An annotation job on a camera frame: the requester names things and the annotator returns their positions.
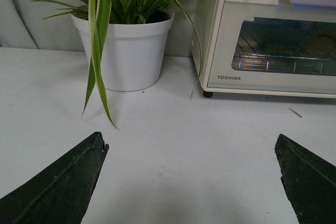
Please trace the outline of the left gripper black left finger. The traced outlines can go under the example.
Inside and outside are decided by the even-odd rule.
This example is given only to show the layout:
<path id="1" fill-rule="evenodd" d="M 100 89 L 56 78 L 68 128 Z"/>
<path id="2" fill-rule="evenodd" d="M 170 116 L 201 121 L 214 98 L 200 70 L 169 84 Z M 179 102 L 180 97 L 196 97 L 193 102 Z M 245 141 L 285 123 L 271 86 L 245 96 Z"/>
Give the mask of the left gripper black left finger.
<path id="1" fill-rule="evenodd" d="M 103 138 L 94 132 L 1 198 L 1 223 L 81 223 L 102 166 Z"/>

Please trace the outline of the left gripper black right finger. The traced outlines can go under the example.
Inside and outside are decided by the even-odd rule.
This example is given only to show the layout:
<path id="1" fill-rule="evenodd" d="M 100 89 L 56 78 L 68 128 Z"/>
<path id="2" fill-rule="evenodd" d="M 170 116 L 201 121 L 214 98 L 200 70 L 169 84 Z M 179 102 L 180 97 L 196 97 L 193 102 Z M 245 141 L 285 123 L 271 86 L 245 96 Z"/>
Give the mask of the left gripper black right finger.
<path id="1" fill-rule="evenodd" d="M 299 223 L 335 223 L 335 166 L 283 134 L 275 153 Z"/>

